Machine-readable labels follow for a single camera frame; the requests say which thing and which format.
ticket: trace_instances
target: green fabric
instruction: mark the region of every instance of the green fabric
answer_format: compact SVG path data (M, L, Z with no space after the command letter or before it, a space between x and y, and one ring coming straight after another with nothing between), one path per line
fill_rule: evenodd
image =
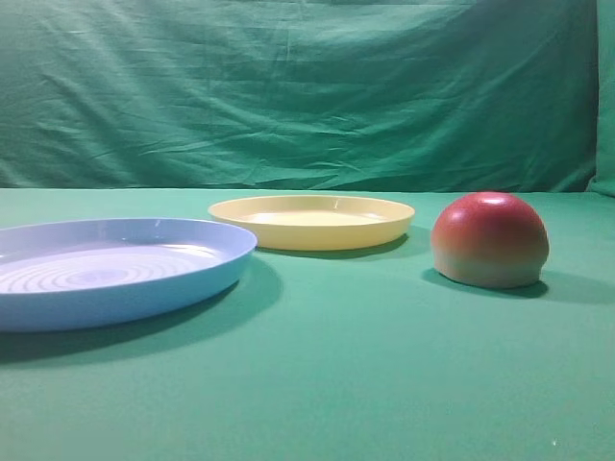
M0 226L207 217L240 190L0 190ZM115 328L0 335L0 459L537 461L615 453L615 200L524 194L544 286L447 282L415 206L401 245L258 251L214 304Z
M615 196L615 3L598 0L600 111L596 177L590 189Z
M594 0L4 0L0 185L584 190Z

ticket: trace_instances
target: blue plate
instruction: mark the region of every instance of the blue plate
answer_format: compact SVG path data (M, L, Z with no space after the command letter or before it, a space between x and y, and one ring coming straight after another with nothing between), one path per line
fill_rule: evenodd
M0 330L117 324L237 282L256 237L222 223L108 219L0 230Z

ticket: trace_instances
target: green tabletop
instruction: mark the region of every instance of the green tabletop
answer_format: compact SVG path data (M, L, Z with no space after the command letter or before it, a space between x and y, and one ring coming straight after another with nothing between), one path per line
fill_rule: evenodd
M241 190L0 190L1 226L209 218ZM0 335L2 461L615 459L615 200L520 194L543 217L543 283L511 293L432 270L459 194L407 240L256 251L225 296L113 328Z

